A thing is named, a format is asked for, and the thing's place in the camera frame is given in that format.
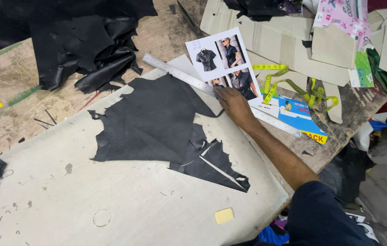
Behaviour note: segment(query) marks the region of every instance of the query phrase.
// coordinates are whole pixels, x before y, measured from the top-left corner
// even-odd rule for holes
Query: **woman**
[[[224,53],[229,68],[237,66],[238,62],[242,59],[241,53],[234,46],[230,45],[230,40],[231,38],[221,40],[222,45],[225,47]]]
[[[219,79],[212,79],[210,82],[213,87],[223,88],[223,85],[219,84],[221,82]]]

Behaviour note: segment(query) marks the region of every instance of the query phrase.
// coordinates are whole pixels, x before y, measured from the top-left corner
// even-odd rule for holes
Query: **hand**
[[[215,91],[222,97],[219,103],[237,126],[247,133],[263,129],[252,114],[247,100],[238,91],[230,87],[215,88]]]

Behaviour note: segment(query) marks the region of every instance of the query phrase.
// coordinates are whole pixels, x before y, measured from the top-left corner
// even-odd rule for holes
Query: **yellow measuring tape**
[[[327,101],[329,99],[332,99],[333,105],[328,107],[326,110],[322,111],[322,112],[327,112],[331,108],[333,108],[334,106],[338,105],[338,103],[339,103],[338,98],[335,96],[326,97],[324,95],[324,89],[322,87],[318,87],[316,90],[314,90],[314,87],[315,87],[315,79],[314,78],[311,79],[312,80],[312,86],[310,89],[311,95],[309,95],[306,92],[306,90],[303,90],[300,87],[298,87],[296,84],[294,84],[294,82],[290,79],[284,79],[284,80],[277,81],[272,85],[272,87],[270,89],[271,77],[272,76],[278,77],[278,76],[281,76],[281,75],[284,75],[285,73],[287,73],[289,71],[288,65],[258,64],[258,65],[251,65],[251,67],[253,70],[280,70],[280,71],[276,72],[275,74],[269,74],[267,76],[267,78],[265,79],[265,87],[264,87],[264,92],[263,92],[263,103],[265,103],[265,104],[269,104],[269,102],[271,101],[271,99],[273,98],[273,96],[276,92],[277,84],[280,82],[288,83],[297,93],[302,95],[306,99],[309,108],[312,108],[312,106],[314,104],[318,104],[322,100]]]

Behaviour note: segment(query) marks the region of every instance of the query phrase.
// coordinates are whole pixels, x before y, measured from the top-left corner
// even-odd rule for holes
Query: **aluminum ruler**
[[[199,80],[193,76],[186,74],[185,72],[183,72],[179,69],[176,69],[175,67],[165,63],[164,61],[161,61],[161,60],[153,57],[152,55],[150,55],[148,53],[145,53],[145,55],[143,56],[143,61],[150,64],[150,65],[153,65],[154,67],[162,70],[165,73],[171,74],[175,78],[177,78],[181,81],[184,81],[195,88],[202,90],[203,92],[206,92],[207,94],[211,95],[212,97],[221,98],[221,96],[210,85],[202,82],[201,80]]]
[[[148,53],[145,53],[145,55],[143,56],[143,61],[150,64],[150,65],[153,65],[154,67],[162,70],[165,73],[171,74],[175,78],[177,78],[181,81],[184,81],[195,88],[202,90],[203,92],[206,92],[207,94],[211,95],[212,97],[221,98],[221,96],[219,96],[219,94],[217,92],[215,92],[213,87],[211,87],[208,84],[202,82],[201,80],[199,80],[193,76],[190,76],[190,75],[186,74],[185,72],[155,58],[154,56],[152,56]],[[292,126],[290,126],[290,125],[288,125],[288,124],[286,124],[286,123],[284,123],[284,122],[282,122],[282,121],[280,121],[280,120],[278,120],[278,119],[276,119],[276,118],[274,118],[274,117],[268,115],[267,113],[262,112],[258,109],[251,107],[251,110],[257,119],[262,120],[262,121],[270,124],[271,126],[275,126],[278,129],[281,129],[287,133],[290,133],[290,134],[294,135],[295,137],[301,137],[301,131],[297,130],[295,127],[292,127]]]

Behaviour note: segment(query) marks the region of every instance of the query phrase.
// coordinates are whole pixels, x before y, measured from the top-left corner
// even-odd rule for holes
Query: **table surface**
[[[137,52],[137,64],[143,68],[143,73],[153,69],[141,58],[145,53],[169,61],[182,54],[188,54],[186,41],[195,40],[196,36],[188,26],[180,9],[176,7],[176,14],[172,14],[169,4],[174,0],[154,0],[158,16],[144,17],[139,20],[138,36],[133,41],[140,50]],[[183,7],[199,26],[207,0],[182,1]],[[19,145],[23,137],[28,140],[52,127],[37,122],[34,118],[52,124],[47,110],[54,120],[59,123],[81,109],[92,105],[110,92],[96,92],[84,94],[73,86],[82,75],[74,74],[65,84],[54,92],[38,89],[38,73],[31,39],[24,40],[0,50],[0,153],[5,153]],[[123,78],[126,82],[139,77],[128,70]],[[321,145],[303,135],[300,139],[274,128],[266,123],[262,124],[280,141],[297,154],[313,171],[320,172],[359,130],[359,128],[387,101],[387,95],[382,87],[376,84],[374,88],[353,88],[350,84],[339,87],[342,99],[343,123],[337,124],[329,120],[327,114],[311,111],[311,116],[317,125],[325,131],[329,139]],[[299,96],[281,88],[278,93],[292,98]],[[293,191],[278,173],[259,146],[245,132],[261,159],[272,171],[276,179],[282,183],[285,191],[292,195]]]

